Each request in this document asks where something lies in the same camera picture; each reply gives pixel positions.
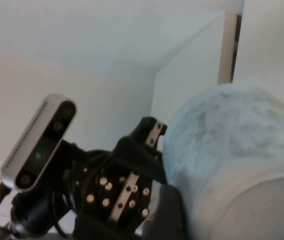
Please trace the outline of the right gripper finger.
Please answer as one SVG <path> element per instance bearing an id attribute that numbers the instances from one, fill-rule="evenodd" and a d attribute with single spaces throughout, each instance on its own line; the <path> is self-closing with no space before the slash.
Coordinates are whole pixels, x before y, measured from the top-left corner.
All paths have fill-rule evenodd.
<path id="1" fill-rule="evenodd" d="M 162 185 L 159 202 L 142 230 L 144 240 L 185 240 L 184 208 L 179 191 L 172 185 Z"/>

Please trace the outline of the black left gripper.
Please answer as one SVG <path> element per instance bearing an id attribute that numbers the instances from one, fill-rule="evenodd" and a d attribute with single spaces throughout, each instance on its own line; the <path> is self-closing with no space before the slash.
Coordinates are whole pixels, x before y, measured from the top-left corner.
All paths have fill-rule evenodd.
<path id="1" fill-rule="evenodd" d="M 163 154 L 157 150 L 167 125 L 143 117 L 113 150 L 88 152 L 74 188 L 74 240 L 142 240 L 113 226 L 138 226 L 151 211 L 152 185 L 166 183 Z"/>

